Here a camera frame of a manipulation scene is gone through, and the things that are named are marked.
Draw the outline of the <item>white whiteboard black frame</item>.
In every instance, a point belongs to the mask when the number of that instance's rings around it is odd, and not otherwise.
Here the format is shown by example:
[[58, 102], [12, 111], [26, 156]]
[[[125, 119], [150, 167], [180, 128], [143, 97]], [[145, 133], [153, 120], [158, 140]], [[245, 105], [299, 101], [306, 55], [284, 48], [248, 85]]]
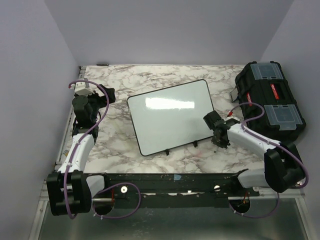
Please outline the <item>white whiteboard black frame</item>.
[[214, 110], [204, 79], [130, 96], [127, 105], [144, 157], [213, 136], [203, 119]]

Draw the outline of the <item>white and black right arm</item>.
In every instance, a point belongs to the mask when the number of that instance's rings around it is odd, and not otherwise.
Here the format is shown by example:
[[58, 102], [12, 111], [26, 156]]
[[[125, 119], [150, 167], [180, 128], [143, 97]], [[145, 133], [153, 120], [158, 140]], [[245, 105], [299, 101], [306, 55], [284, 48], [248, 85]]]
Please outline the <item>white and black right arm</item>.
[[233, 117], [224, 120], [215, 110], [205, 115], [203, 120], [213, 131], [211, 142], [214, 145], [226, 149], [234, 143], [263, 159], [263, 168], [247, 169], [237, 174], [237, 179], [230, 183], [230, 191], [234, 195], [241, 196], [253, 187], [271, 188], [283, 193], [302, 180], [307, 182], [307, 171], [292, 141], [267, 138]]

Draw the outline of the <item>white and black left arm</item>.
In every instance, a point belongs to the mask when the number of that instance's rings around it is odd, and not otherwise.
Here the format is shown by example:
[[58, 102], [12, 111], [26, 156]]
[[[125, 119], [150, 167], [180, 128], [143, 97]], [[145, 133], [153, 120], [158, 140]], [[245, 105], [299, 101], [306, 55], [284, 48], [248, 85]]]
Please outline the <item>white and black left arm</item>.
[[75, 121], [72, 129], [72, 145], [61, 167], [46, 179], [51, 213], [54, 216], [87, 213], [92, 198], [97, 194], [104, 198], [110, 194], [111, 185], [102, 175], [88, 176], [84, 173], [88, 156], [94, 147], [99, 123], [104, 118], [100, 109], [108, 109], [116, 101], [115, 89], [100, 84], [104, 94], [89, 89], [77, 90], [72, 100]]

